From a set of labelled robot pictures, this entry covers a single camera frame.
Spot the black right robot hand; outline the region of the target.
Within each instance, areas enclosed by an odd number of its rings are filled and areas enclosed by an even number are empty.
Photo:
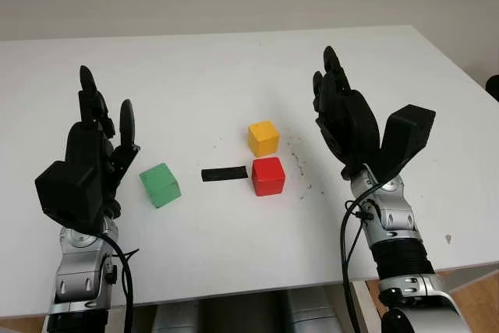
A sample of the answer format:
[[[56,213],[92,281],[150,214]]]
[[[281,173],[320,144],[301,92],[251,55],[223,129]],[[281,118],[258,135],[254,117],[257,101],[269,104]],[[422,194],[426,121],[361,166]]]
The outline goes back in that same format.
[[[365,97],[350,87],[331,46],[323,53],[325,73],[313,75],[316,123],[333,155],[344,165],[344,180],[354,179],[380,150],[377,120]]]

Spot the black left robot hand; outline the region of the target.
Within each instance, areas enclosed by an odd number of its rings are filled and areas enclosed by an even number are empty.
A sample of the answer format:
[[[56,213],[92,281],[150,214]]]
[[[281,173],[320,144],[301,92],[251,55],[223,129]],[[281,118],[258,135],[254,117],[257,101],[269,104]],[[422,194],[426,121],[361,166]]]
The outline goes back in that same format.
[[[94,168],[99,179],[97,200],[99,211],[110,218],[121,215],[116,191],[140,147],[135,143],[135,118],[131,100],[120,108],[120,144],[111,139],[115,126],[108,114],[103,94],[97,89],[94,76],[86,66],[80,67],[82,89],[78,93],[81,120],[69,131],[65,159],[78,165]]]

